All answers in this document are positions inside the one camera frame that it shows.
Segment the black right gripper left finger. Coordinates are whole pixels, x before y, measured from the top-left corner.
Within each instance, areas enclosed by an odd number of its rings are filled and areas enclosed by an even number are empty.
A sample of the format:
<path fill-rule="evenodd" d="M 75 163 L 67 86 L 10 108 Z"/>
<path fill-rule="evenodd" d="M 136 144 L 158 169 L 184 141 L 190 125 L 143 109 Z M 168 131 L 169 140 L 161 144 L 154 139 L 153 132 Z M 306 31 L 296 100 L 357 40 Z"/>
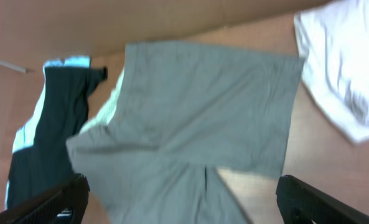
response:
<path fill-rule="evenodd" d="M 0 213 L 0 224 L 81 224 L 90 187 L 86 177 L 70 180 Z"/>

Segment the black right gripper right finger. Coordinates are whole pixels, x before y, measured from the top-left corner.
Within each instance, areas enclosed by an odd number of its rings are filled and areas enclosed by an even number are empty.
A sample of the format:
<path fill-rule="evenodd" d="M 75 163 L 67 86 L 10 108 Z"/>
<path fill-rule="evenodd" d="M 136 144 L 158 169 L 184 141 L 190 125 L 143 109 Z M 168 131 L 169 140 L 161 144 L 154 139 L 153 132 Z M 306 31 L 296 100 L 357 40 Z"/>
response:
<path fill-rule="evenodd" d="M 277 205 L 285 224 L 369 224 L 369 216 L 292 175 L 281 176 Z"/>

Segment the grey shorts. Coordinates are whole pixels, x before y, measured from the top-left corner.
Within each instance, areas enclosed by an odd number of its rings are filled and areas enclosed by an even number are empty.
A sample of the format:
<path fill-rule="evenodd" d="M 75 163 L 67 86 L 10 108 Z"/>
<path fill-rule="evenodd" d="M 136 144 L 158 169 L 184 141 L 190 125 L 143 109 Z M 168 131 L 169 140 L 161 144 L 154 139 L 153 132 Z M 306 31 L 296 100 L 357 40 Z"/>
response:
<path fill-rule="evenodd" d="M 246 223 L 219 167 L 280 177 L 303 59 L 128 44 L 116 111 L 67 140 L 112 223 Z"/>

